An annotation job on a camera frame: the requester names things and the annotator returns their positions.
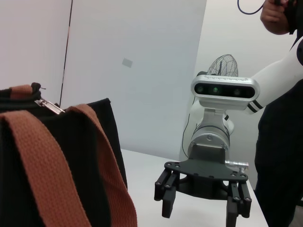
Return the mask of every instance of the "metal cylinder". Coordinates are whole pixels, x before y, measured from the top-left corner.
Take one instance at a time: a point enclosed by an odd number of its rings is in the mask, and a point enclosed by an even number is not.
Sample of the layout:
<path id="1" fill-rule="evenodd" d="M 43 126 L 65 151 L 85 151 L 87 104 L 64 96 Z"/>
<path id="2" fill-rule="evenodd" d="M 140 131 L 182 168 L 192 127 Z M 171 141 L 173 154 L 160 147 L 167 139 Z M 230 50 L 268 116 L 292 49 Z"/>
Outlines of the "metal cylinder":
<path id="1" fill-rule="evenodd" d="M 229 159 L 230 142 L 228 136 L 218 127 L 207 126 L 197 130 L 188 148 L 188 156 L 190 156 L 193 145 L 206 146 L 213 148 L 223 148 L 225 150 L 224 159 Z"/>
<path id="2" fill-rule="evenodd" d="M 243 170 L 247 170 L 249 168 L 248 162 L 235 162 L 227 160 L 225 161 L 226 166 L 233 167 L 233 168 L 243 168 Z"/>

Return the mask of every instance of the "person's hand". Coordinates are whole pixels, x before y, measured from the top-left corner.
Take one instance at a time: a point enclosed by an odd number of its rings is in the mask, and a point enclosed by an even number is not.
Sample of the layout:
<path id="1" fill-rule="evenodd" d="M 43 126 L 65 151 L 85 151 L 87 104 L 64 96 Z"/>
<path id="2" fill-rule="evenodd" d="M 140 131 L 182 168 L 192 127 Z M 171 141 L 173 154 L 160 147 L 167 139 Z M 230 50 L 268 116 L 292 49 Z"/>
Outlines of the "person's hand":
<path id="1" fill-rule="evenodd" d="M 282 6 L 277 6 L 275 5 L 275 0 L 266 0 L 261 13 L 261 21 L 263 23 L 268 23 L 285 20 L 286 16 L 284 15 L 284 10 L 285 7 L 287 7 L 287 2 L 287 0 L 281 0 Z"/>
<path id="2" fill-rule="evenodd" d="M 275 5 L 275 0 L 266 0 L 261 13 L 261 21 L 265 28 L 276 35 L 289 32 L 289 25 L 284 10 L 288 0 L 281 0 L 282 6 Z"/>

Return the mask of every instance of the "zipper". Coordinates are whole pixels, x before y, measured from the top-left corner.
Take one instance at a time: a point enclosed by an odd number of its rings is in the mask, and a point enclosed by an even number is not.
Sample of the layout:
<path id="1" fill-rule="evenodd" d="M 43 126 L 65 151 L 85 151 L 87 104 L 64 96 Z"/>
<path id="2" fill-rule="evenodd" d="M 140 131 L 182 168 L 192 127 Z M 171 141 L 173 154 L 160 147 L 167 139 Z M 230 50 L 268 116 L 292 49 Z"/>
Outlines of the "zipper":
<path id="1" fill-rule="evenodd" d="M 53 111 L 55 114 L 65 113 L 65 111 L 63 109 L 60 109 L 55 104 L 53 104 L 43 98 L 36 100 L 35 103 L 37 103 L 39 106 L 45 106 L 47 109 Z"/>

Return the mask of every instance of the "fan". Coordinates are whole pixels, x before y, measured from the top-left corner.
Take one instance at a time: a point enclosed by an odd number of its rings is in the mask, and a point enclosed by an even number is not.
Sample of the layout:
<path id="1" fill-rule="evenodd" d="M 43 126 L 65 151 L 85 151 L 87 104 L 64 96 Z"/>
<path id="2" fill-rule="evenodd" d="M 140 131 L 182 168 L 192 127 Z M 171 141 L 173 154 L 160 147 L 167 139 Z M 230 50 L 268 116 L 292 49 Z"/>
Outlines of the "fan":
<path id="1" fill-rule="evenodd" d="M 207 75 L 238 77 L 238 65 L 230 54 L 217 58 L 207 71 Z"/>

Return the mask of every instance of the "camera lens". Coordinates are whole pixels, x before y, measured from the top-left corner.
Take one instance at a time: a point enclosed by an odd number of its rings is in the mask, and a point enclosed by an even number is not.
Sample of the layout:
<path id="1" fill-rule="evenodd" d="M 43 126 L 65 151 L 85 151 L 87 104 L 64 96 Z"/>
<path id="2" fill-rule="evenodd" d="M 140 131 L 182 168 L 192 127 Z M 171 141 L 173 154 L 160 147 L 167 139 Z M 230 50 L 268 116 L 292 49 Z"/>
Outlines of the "camera lens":
<path id="1" fill-rule="evenodd" d="M 239 96 L 241 92 L 239 89 L 235 89 L 233 93 L 235 94 L 235 96 Z"/>
<path id="2" fill-rule="evenodd" d="M 203 85 L 202 84 L 197 84 L 196 86 L 195 86 L 195 91 L 198 93 L 198 94 L 202 94 L 203 93 L 203 91 L 204 91 L 204 88 L 203 88 Z"/>
<path id="3" fill-rule="evenodd" d="M 208 92 L 212 96 L 219 96 L 222 92 L 221 86 L 210 86 Z"/>

